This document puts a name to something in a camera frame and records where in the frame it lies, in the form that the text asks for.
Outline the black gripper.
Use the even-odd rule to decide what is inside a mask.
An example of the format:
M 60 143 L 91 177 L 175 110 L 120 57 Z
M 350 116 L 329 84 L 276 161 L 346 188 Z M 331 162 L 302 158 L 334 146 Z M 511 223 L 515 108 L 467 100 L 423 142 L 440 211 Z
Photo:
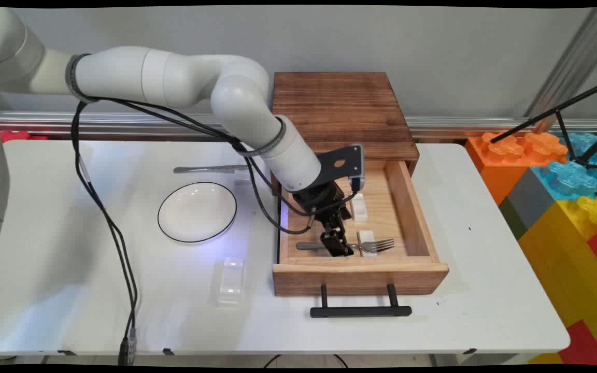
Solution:
M 344 221 L 352 219 L 351 203 L 345 200 L 345 194 L 336 182 L 292 193 L 292 198 L 301 208 L 298 211 L 300 215 L 317 213 L 316 220 L 323 222 L 324 227 L 320 240 L 331 256 L 347 257 L 354 254 L 348 244 L 344 225 Z

